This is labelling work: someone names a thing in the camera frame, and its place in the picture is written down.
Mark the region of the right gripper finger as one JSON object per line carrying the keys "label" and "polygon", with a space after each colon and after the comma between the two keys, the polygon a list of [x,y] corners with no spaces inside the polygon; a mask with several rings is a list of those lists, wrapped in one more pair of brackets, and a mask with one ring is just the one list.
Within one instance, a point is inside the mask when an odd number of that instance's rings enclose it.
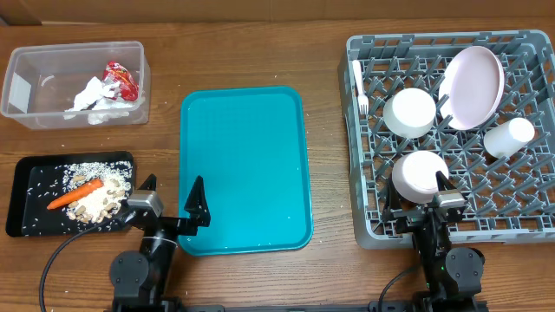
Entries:
{"label": "right gripper finger", "polygon": [[387,197],[386,203],[383,207],[383,215],[391,215],[396,212],[402,211],[402,202],[399,199],[398,191],[395,189],[395,185],[391,177],[388,178],[387,182]]}
{"label": "right gripper finger", "polygon": [[439,192],[451,191],[455,189],[455,186],[449,181],[442,171],[437,171],[435,178]]}

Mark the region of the pink bowl with peanuts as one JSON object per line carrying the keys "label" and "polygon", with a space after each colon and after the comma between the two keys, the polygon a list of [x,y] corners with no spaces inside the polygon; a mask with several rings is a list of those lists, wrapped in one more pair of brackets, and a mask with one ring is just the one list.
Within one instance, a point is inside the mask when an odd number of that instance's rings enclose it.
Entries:
{"label": "pink bowl with peanuts", "polygon": [[398,159],[392,171],[395,189],[406,200],[426,204],[438,192],[435,174],[448,178],[447,164],[441,156],[429,151],[409,153]]}

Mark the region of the orange carrot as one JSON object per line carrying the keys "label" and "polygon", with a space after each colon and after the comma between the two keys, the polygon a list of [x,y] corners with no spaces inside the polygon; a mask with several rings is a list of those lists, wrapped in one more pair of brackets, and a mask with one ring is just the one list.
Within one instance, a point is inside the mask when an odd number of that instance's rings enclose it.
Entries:
{"label": "orange carrot", "polygon": [[54,210],[60,208],[64,205],[71,204],[78,201],[81,198],[87,197],[90,193],[103,187],[103,182],[101,179],[93,179],[83,185],[80,185],[71,192],[62,195],[60,198],[53,200],[47,205],[48,210]]}

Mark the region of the white bowl with rice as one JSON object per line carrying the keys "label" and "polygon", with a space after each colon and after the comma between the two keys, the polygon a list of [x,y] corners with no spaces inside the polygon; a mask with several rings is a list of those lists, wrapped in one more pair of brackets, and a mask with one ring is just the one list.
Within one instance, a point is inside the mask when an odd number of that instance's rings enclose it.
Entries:
{"label": "white bowl with rice", "polygon": [[431,129],[435,114],[436,105],[431,95],[419,88],[405,88],[387,100],[383,120],[395,135],[416,139]]}

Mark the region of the white paper cup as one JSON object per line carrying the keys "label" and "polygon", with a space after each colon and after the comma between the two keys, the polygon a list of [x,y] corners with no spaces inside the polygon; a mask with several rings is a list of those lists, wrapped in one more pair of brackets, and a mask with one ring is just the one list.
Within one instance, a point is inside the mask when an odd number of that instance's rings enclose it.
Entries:
{"label": "white paper cup", "polygon": [[484,147],[493,157],[510,158],[535,135],[533,124],[525,118],[511,119],[485,133]]}

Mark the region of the red snack wrapper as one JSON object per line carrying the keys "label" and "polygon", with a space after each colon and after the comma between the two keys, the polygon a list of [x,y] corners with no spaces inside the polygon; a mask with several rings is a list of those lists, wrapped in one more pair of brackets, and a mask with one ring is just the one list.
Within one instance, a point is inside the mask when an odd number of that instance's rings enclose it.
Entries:
{"label": "red snack wrapper", "polygon": [[124,101],[136,101],[139,87],[130,72],[118,62],[109,62],[103,72],[102,82],[115,91],[113,100],[121,97]]}

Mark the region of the white tissue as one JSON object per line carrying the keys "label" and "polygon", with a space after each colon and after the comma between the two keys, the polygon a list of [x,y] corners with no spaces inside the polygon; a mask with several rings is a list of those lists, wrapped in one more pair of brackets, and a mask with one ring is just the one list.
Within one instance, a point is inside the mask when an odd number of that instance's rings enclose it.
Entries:
{"label": "white tissue", "polygon": [[[75,96],[73,107],[65,110],[65,112],[127,109],[133,107],[133,101],[126,101],[121,97],[121,84],[122,82],[119,81],[115,82],[109,79],[107,81],[101,81],[99,78],[93,77],[87,83],[85,89]],[[89,114],[88,124],[99,125],[110,119],[127,116],[129,116],[128,111],[120,113]]]}

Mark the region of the pink round plate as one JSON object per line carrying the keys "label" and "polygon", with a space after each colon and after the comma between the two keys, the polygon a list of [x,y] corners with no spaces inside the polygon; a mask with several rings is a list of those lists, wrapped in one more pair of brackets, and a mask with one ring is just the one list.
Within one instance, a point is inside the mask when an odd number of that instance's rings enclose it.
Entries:
{"label": "pink round plate", "polygon": [[497,56],[481,46],[463,49],[447,65],[439,87],[443,118],[448,125],[468,130],[487,121],[500,104],[504,92],[504,69]]}

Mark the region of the white plastic fork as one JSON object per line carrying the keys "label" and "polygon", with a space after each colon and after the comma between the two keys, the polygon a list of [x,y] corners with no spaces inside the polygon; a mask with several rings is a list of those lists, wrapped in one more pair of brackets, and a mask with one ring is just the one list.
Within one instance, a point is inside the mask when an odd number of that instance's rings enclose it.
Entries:
{"label": "white plastic fork", "polygon": [[358,60],[351,62],[353,67],[353,73],[356,83],[357,101],[359,107],[359,113],[366,115],[369,111],[369,99],[364,92],[364,84],[362,79],[362,66]]}

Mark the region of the grey dishwasher rack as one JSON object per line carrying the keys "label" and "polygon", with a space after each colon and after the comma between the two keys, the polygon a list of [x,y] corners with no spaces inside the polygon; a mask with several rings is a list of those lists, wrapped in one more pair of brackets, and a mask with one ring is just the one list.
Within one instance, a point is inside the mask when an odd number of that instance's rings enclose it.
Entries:
{"label": "grey dishwasher rack", "polygon": [[[505,86],[495,113],[460,131],[436,115],[417,139],[391,133],[383,120],[386,101],[404,88],[428,92],[438,108],[447,65],[463,49],[490,49],[504,69]],[[362,66],[369,111],[359,113],[351,62]],[[338,66],[343,116],[349,140],[349,187],[354,233],[365,249],[411,246],[394,222],[382,221],[387,180],[394,163],[417,151],[439,154],[449,177],[467,197],[463,219],[450,227],[456,243],[528,244],[554,239],[554,50],[535,30],[355,35]],[[535,129],[532,141],[510,158],[493,159],[483,147],[486,132],[522,117]]]}

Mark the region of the spilled white rice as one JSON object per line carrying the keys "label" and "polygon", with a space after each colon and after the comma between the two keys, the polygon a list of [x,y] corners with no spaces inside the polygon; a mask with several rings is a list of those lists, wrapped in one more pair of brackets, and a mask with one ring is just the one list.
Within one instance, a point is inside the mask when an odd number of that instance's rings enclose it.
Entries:
{"label": "spilled white rice", "polygon": [[[48,210],[47,205],[80,185],[93,179],[102,179],[114,173],[121,175],[130,184],[130,191],[128,192],[128,195],[130,195],[133,188],[133,165],[129,161],[84,162],[33,168],[25,192],[23,235],[66,235],[82,232],[100,224],[85,224],[70,220],[65,214],[65,209],[69,205],[54,210]],[[113,220],[115,215],[102,221],[108,221],[109,224],[101,227],[101,231],[115,231],[119,228]]]}

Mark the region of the pile of peanuts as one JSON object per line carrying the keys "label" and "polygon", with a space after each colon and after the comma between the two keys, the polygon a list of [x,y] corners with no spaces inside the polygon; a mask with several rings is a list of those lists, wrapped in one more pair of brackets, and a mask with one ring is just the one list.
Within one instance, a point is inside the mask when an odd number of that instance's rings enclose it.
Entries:
{"label": "pile of peanuts", "polygon": [[70,203],[65,209],[65,214],[70,220],[85,224],[100,223],[119,211],[121,201],[127,198],[130,191],[130,184],[121,175],[115,173],[101,180],[102,187]]}

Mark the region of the teal serving tray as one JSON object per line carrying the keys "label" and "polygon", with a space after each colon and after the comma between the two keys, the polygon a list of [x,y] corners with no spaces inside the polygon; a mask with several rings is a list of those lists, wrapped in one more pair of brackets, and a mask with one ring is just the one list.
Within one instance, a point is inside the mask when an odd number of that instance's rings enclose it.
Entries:
{"label": "teal serving tray", "polygon": [[179,204],[204,180],[196,257],[302,249],[314,225],[304,112],[290,87],[196,91],[180,109]]}

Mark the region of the black plastic tray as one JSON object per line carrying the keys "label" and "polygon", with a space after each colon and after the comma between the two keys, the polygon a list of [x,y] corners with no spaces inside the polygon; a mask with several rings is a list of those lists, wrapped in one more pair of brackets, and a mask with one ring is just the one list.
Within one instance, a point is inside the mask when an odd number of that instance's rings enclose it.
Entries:
{"label": "black plastic tray", "polygon": [[18,161],[5,230],[11,237],[72,235],[94,226],[68,217],[69,208],[47,205],[75,189],[75,175],[87,179],[118,175],[130,193],[135,185],[134,157],[125,151],[29,156]]}

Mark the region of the clear plastic bin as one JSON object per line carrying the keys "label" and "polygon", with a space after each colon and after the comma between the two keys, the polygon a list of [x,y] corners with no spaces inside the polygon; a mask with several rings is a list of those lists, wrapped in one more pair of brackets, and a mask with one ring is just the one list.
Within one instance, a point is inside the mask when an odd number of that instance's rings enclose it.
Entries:
{"label": "clear plastic bin", "polygon": [[[65,112],[93,77],[102,81],[109,62],[125,67],[139,87],[134,106],[127,109]],[[30,129],[93,127],[89,114],[120,113],[94,126],[148,122],[151,71],[140,42],[89,42],[14,49],[4,75],[1,114]]]}

